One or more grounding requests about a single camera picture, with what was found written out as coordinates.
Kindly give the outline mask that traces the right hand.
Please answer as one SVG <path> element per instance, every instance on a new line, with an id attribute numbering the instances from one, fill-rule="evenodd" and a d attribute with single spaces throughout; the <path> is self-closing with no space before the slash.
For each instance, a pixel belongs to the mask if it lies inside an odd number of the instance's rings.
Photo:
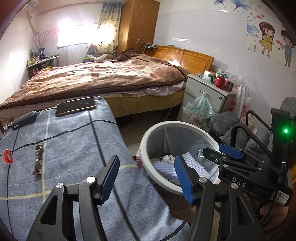
<path id="1" fill-rule="evenodd" d="M 259 214 L 267 217 L 267 214 L 269 213 L 269 216 L 271 216 L 270 221 L 268 222 L 269 226 L 278 226 L 282 224 L 289 211 L 289 206 L 282 206 L 278 203 L 274 203 L 272 206 L 272 203 L 269 203 L 262 207 L 259 211 Z"/>

